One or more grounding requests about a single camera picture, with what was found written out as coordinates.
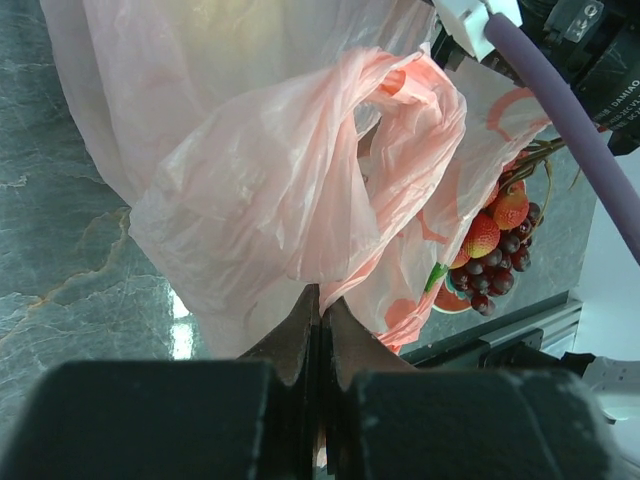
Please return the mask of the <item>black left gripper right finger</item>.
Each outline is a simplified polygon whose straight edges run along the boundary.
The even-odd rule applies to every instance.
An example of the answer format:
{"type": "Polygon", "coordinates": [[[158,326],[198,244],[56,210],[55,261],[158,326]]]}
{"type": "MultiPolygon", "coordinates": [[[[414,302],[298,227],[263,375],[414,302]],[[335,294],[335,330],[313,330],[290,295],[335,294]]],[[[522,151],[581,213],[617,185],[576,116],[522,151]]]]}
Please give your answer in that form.
{"type": "Polygon", "coordinates": [[[597,397],[566,370],[418,369],[344,301],[331,353],[328,470],[338,479],[626,479],[597,397]]]}

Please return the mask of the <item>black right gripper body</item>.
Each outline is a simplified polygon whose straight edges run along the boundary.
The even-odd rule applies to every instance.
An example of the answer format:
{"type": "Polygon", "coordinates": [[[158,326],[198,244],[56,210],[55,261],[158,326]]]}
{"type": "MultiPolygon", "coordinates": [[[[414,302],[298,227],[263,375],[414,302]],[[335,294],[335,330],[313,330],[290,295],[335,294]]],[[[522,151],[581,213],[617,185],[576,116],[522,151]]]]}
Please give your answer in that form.
{"type": "Polygon", "coordinates": [[[569,84],[614,155],[639,148],[639,3],[523,0],[521,30],[569,84]]]}

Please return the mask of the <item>red fake cherry bunch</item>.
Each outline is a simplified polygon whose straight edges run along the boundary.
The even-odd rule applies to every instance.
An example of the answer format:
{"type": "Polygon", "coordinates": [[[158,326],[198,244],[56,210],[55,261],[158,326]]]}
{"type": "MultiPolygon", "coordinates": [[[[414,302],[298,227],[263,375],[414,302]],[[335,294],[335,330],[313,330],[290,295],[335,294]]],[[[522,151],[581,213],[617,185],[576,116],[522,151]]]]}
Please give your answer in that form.
{"type": "Polygon", "coordinates": [[[553,189],[551,156],[566,147],[560,138],[534,140],[503,168],[480,213],[472,221],[451,269],[461,268],[498,247],[499,234],[513,231],[526,242],[541,224],[553,189]],[[544,201],[529,200],[526,180],[542,168],[547,179],[544,201]]]}

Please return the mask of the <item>pink plastic bag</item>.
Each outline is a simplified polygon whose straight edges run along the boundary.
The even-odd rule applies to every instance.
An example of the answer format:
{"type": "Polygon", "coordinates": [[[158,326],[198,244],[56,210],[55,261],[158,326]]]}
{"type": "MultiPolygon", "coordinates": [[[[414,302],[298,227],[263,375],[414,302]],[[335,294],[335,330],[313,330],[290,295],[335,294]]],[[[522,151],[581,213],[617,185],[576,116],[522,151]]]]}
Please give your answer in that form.
{"type": "Polygon", "coordinates": [[[459,247],[433,197],[467,98],[420,1],[287,1],[285,70],[225,85],[194,1],[45,1],[61,85],[130,235],[212,352],[248,350],[308,284],[391,350],[415,342],[459,247]]]}

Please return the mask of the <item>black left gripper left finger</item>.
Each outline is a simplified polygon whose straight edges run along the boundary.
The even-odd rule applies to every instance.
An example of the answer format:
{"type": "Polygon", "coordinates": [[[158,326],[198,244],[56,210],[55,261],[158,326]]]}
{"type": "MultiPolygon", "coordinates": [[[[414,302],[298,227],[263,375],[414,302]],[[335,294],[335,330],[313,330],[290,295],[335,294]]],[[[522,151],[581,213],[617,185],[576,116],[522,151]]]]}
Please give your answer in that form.
{"type": "Polygon", "coordinates": [[[77,361],[37,385],[5,479],[310,479],[318,289],[235,360],[77,361]]]}

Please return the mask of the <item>dark red fake grape bunch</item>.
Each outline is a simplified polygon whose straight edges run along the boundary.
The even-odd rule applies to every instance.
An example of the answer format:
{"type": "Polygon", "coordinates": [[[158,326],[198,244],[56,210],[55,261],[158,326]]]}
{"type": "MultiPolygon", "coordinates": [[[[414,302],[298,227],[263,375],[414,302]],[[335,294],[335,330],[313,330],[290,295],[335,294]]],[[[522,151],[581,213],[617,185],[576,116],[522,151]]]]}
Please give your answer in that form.
{"type": "Polygon", "coordinates": [[[532,243],[533,236],[523,242],[513,231],[502,232],[495,250],[461,268],[449,268],[444,282],[464,293],[472,310],[489,317],[496,308],[495,299],[507,295],[516,275],[531,266],[532,243]]]}

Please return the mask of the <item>yellow fake mango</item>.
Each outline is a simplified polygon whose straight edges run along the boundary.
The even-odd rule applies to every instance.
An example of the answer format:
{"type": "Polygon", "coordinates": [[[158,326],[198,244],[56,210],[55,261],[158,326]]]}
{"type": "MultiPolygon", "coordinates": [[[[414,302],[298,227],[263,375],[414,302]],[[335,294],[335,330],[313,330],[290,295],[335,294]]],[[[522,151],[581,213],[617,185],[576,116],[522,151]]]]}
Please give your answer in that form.
{"type": "Polygon", "coordinates": [[[287,1],[194,1],[188,36],[225,85],[270,84],[284,73],[287,1]]]}

